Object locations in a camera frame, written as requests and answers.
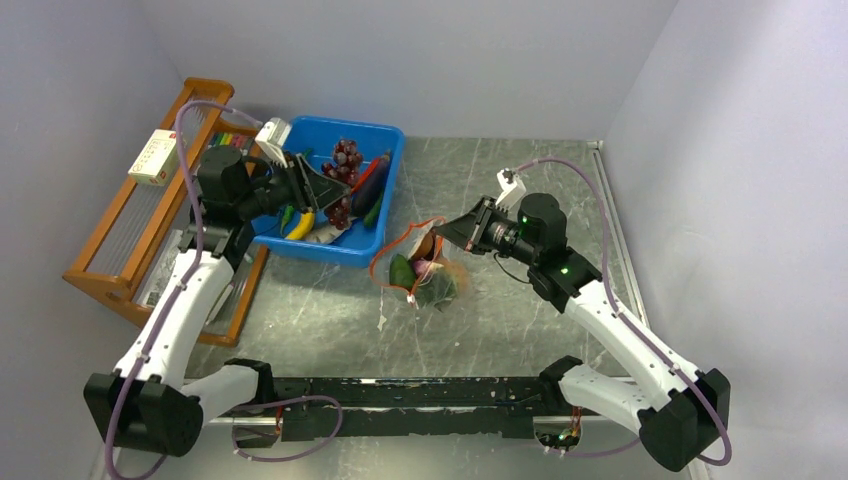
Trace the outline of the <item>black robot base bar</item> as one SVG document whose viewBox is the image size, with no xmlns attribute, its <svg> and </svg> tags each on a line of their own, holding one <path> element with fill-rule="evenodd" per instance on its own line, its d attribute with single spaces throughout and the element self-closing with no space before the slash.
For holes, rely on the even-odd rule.
<svg viewBox="0 0 848 480">
<path fill-rule="evenodd" d="M 534 439 L 539 418 L 573 409 L 557 381 L 581 360 L 565 356 L 536 376 L 345 378 L 277 377 L 285 406 L 235 408 L 217 418 L 234 426 L 280 426 L 282 441 L 339 437 L 495 434 Z"/>
</svg>

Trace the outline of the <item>orange toy pineapple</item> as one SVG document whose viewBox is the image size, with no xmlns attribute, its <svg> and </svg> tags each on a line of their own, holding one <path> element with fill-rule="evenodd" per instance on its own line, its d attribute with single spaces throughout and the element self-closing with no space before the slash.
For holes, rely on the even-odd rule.
<svg viewBox="0 0 848 480">
<path fill-rule="evenodd" d="M 416 299 L 423 307 L 444 311 L 469 288 L 468 270 L 459 262 L 430 262 L 418 285 Z"/>
</svg>

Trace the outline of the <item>green toy lime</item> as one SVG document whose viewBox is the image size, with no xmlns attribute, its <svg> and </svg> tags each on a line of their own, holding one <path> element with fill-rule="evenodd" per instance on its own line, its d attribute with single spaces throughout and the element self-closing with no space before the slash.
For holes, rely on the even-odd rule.
<svg viewBox="0 0 848 480">
<path fill-rule="evenodd" d="M 389 284 L 409 291 L 417 280 L 418 276 L 407 258 L 401 254 L 393 255 L 389 264 Z"/>
</svg>

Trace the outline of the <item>dark toy grape bunch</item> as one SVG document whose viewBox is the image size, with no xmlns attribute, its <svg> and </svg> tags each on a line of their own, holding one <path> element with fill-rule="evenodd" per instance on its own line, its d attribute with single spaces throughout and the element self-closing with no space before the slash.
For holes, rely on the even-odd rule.
<svg viewBox="0 0 848 480">
<path fill-rule="evenodd" d="M 355 140 L 341 139 L 333 149 L 332 161 L 322 165 L 322 173 L 353 188 L 359 181 L 363 159 Z M 351 204 L 352 194 L 348 193 L 325 209 L 328 223 L 338 230 L 347 229 L 351 224 Z"/>
</svg>

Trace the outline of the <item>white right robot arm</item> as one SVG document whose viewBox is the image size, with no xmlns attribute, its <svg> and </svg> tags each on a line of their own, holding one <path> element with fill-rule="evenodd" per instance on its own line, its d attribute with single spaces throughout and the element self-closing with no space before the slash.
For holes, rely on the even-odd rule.
<svg viewBox="0 0 848 480">
<path fill-rule="evenodd" d="M 714 442 L 729 441 L 729 379 L 718 369 L 700 369 L 633 320 L 605 274 L 568 246 L 566 229 L 557 200 L 533 193 L 521 200 L 516 219 L 484 197 L 434 231 L 466 252 L 493 252 L 526 265 L 534 292 L 586 329 L 632 379 L 625 383 L 569 359 L 539 389 L 548 412 L 576 406 L 600 414 L 636 434 L 669 471 L 703 460 Z"/>
</svg>

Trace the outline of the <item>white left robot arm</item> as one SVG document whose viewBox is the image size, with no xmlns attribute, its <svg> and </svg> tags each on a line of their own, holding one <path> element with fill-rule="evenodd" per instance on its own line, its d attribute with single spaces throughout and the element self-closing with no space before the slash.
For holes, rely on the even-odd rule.
<svg viewBox="0 0 848 480">
<path fill-rule="evenodd" d="M 108 453 L 120 447 L 180 457 L 220 415 L 245 409 L 261 416 L 275 407 L 269 364 L 230 360 L 187 383 L 190 353 L 255 237 L 253 220 L 286 206 L 315 213 L 350 192 L 300 154 L 263 160 L 235 147 L 204 152 L 186 186 L 189 223 L 162 298 L 113 371 L 91 375 L 84 386 Z"/>
</svg>

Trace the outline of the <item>clear zip top bag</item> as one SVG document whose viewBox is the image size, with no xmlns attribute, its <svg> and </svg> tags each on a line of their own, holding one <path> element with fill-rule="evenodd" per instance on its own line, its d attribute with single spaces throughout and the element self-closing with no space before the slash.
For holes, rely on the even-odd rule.
<svg viewBox="0 0 848 480">
<path fill-rule="evenodd" d="M 459 261 L 462 250 L 437 232 L 445 224 L 441 216 L 409 224 L 371 260 L 371 281 L 415 309 L 443 312 L 467 297 L 471 279 Z"/>
</svg>

